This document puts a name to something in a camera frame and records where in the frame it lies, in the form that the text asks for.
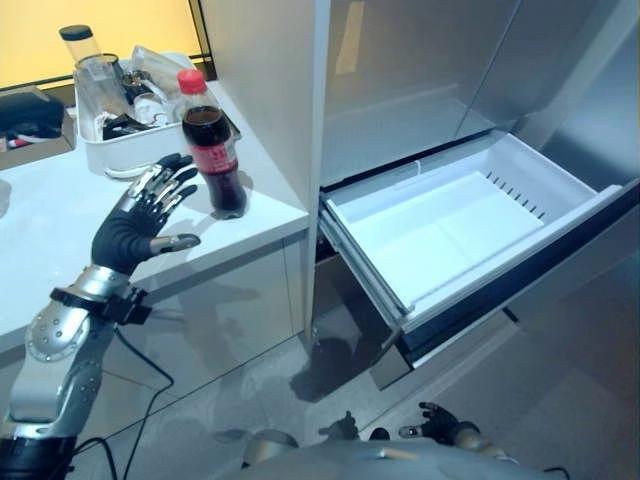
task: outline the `white countertop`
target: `white countertop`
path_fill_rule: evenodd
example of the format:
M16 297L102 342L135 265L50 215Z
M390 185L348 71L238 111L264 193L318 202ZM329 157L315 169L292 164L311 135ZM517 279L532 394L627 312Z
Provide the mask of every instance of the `white countertop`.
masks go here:
M247 211L240 219L213 218L198 175L198 191L162 233L196 233L202 243L143 263L132 281L154 277L154 285L174 283L308 226L308 212L276 198L295 195L225 92L217 83L211 86L242 132L236 145L240 168L253 182L245 188ZM46 305L52 288L72 283L90 262L93 235L129 182L91 171L81 141L72 152L2 170L0 180L11 185L9 208L0 217L2 352L23 342L24 327Z

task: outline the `black lid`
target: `black lid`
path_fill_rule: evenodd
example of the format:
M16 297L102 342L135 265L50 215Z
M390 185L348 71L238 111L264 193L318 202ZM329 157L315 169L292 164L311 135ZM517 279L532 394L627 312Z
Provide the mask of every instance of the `black lid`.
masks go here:
M93 37L93 32L87 25L69 25L60 30L60 36L66 41L84 40Z

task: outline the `cola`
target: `cola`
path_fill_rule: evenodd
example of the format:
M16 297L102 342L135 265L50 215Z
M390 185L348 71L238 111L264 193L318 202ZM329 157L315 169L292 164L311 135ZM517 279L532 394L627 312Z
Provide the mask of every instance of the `cola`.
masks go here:
M247 196L238 178L238 156L229 121L207 94L199 70L181 70L178 82L185 97L182 131L196 167L209 186L215 213L223 219L241 217Z

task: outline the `black wrist strap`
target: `black wrist strap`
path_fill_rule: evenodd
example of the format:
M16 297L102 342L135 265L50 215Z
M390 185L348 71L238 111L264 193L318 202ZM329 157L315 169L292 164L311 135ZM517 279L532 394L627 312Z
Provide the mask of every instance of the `black wrist strap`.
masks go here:
M142 305L142 299L147 295L142 289L133 288L127 298L112 295L106 302L88 300L75 293L61 288L54 288L49 297L62 303L66 307L81 308L90 315L109 320L120 325L135 323L142 325L149 314L151 307Z

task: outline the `yellow wall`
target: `yellow wall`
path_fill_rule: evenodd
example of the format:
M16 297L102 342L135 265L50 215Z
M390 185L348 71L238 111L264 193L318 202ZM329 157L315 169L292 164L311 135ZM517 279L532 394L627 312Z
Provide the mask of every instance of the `yellow wall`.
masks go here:
M91 27L105 53L133 46L199 53L188 0L0 0L0 87L68 75L73 60L58 29Z

